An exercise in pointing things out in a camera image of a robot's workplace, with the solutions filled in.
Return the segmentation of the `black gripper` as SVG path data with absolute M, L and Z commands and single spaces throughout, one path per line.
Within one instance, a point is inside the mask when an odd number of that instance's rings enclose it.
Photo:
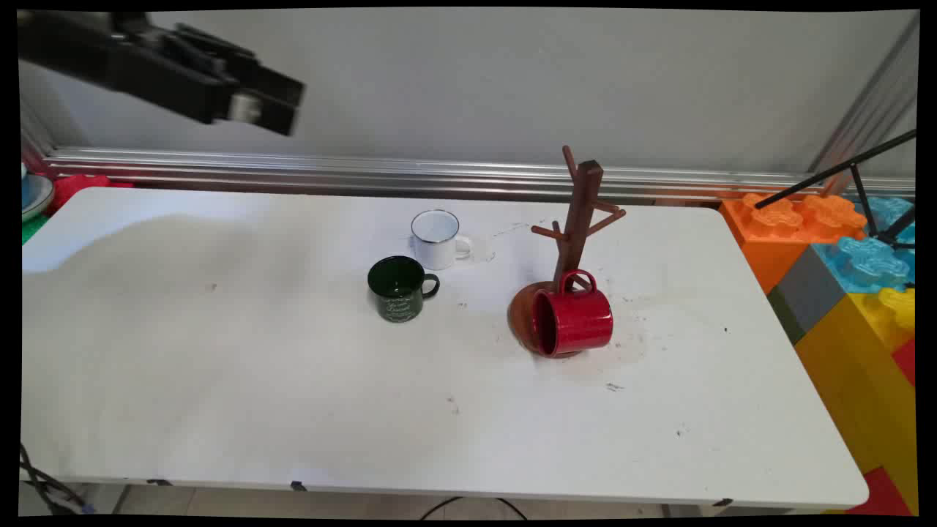
M 187 24 L 154 26 L 144 11 L 20 11 L 19 58 L 204 124 L 285 136 L 305 90 L 253 51 Z

